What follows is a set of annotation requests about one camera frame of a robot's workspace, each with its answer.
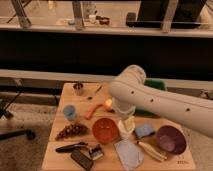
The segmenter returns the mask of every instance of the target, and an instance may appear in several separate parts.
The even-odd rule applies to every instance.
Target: small cup
[[[95,24],[96,23],[96,15],[94,15],[94,14],[89,15],[89,21],[92,24]]]
[[[132,134],[132,132],[135,130],[135,124],[132,125],[132,129],[127,131],[124,127],[124,124],[122,123],[122,121],[120,120],[118,122],[118,129],[119,129],[119,133],[120,133],[120,137],[121,139],[128,139],[130,137],[130,135]]]
[[[69,121],[72,121],[76,118],[75,107],[73,105],[67,105],[63,109],[64,116]]]
[[[75,83],[73,88],[75,90],[75,94],[78,96],[81,96],[84,92],[84,85],[82,83]]]

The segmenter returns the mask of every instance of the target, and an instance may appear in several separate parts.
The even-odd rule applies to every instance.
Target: bowl
[[[156,133],[159,147],[172,154],[182,154],[186,149],[184,135],[175,127],[162,126]]]
[[[97,141],[102,144],[110,143],[119,136],[115,122],[109,118],[98,119],[92,127],[92,132]]]

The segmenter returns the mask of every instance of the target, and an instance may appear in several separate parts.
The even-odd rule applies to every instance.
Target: blue sponge
[[[151,124],[142,124],[142,125],[138,125],[135,128],[135,134],[137,136],[138,139],[141,139],[143,137],[146,137],[148,135],[152,135],[155,133],[155,130],[153,129]]]

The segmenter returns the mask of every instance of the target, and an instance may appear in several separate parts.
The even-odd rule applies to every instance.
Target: food item
[[[87,120],[90,120],[93,116],[93,114],[95,113],[95,111],[99,108],[103,106],[102,104],[96,104],[94,106],[92,106],[84,115],[84,118]]]
[[[161,162],[165,161],[167,159],[165,154],[161,154],[158,152],[153,146],[151,146],[148,143],[144,143],[139,141],[138,144],[143,147],[144,151],[146,151],[147,154],[149,154],[151,157],[153,157],[156,160],[159,160]]]
[[[107,112],[112,112],[113,111],[113,109],[112,109],[112,99],[107,99],[104,102],[104,108],[106,109]]]
[[[74,123],[68,126],[65,126],[62,131],[58,133],[55,140],[61,140],[63,138],[68,138],[75,135],[84,135],[87,134],[88,128],[84,124]]]

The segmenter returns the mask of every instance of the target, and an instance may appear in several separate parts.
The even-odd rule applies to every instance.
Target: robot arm
[[[143,69],[131,65],[110,83],[116,113],[125,118],[141,107],[213,138],[213,101],[153,89],[145,79]]]

